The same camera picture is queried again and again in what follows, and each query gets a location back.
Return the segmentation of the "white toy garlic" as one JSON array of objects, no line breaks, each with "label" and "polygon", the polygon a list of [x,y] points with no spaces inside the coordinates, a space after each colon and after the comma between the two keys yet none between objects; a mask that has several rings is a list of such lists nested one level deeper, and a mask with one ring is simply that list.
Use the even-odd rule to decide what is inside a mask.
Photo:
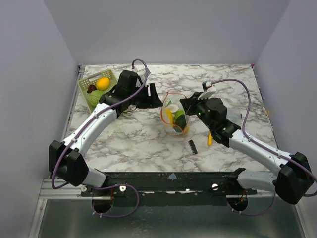
[{"label": "white toy garlic", "polygon": [[169,109],[173,114],[179,111],[180,109],[177,104],[173,104],[173,103],[169,104],[166,108]]}]

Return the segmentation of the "small yellow toy pepper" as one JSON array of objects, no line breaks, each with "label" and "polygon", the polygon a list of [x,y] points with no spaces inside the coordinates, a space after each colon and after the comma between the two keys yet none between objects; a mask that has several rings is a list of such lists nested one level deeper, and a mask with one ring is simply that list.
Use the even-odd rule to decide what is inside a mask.
[{"label": "small yellow toy pepper", "polygon": [[173,124],[173,113],[171,112],[170,109],[166,109],[165,112],[168,118],[168,123]]}]

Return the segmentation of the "yellow toy lemon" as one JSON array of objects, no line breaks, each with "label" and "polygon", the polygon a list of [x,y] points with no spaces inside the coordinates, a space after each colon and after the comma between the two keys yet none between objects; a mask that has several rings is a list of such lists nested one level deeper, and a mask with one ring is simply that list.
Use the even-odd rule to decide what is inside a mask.
[{"label": "yellow toy lemon", "polygon": [[187,134],[189,132],[189,130],[190,130],[190,124],[187,124],[186,128],[183,131],[183,134]]}]

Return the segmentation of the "clear zip top bag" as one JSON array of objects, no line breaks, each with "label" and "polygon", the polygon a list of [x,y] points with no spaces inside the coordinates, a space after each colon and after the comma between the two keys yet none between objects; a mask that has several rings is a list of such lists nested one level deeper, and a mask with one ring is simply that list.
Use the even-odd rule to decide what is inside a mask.
[{"label": "clear zip top bag", "polygon": [[160,117],[167,134],[185,135],[190,129],[190,118],[180,102],[187,97],[182,93],[165,92]]}]

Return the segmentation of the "green plastic basket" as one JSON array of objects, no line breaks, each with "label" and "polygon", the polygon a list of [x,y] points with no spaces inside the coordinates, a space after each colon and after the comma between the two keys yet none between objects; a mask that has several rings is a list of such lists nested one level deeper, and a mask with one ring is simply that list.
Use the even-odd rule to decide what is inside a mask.
[{"label": "green plastic basket", "polygon": [[96,82],[102,77],[107,77],[110,79],[110,85],[106,90],[104,90],[104,93],[108,92],[110,89],[112,89],[117,84],[117,78],[111,69],[101,71],[99,73],[96,73],[94,75],[91,75],[89,77],[86,77],[86,78],[78,81],[78,86],[83,94],[83,97],[87,103],[87,106],[88,106],[90,112],[92,112],[95,109],[95,107],[93,107],[89,103],[90,94],[87,93],[87,89],[90,85],[96,85]]}]

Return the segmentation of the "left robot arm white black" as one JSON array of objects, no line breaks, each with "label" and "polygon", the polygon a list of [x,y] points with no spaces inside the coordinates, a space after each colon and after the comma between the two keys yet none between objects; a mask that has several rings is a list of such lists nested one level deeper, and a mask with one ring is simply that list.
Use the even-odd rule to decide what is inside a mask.
[{"label": "left robot arm white black", "polygon": [[79,128],[62,142],[53,141],[49,146],[49,171],[52,179],[59,177],[73,186],[88,185],[99,196],[109,192],[106,175],[86,164],[91,145],[103,130],[114,122],[130,105],[140,109],[160,108],[155,84],[146,84],[148,68],[133,72],[124,70],[116,85],[101,96],[93,112]]}]

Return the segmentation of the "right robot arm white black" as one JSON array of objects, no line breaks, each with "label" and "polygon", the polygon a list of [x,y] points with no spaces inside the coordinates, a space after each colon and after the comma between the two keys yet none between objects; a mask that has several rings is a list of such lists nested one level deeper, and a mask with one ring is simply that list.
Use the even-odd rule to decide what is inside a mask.
[{"label": "right robot arm white black", "polygon": [[275,192],[289,204],[297,204],[314,183],[307,157],[296,152],[289,154],[268,146],[247,134],[227,119],[227,107],[220,98],[200,99],[200,93],[181,99],[187,115],[196,115],[209,129],[213,139],[228,148],[237,150],[265,166],[271,174],[242,171],[228,181],[228,189],[239,194],[246,188]]}]

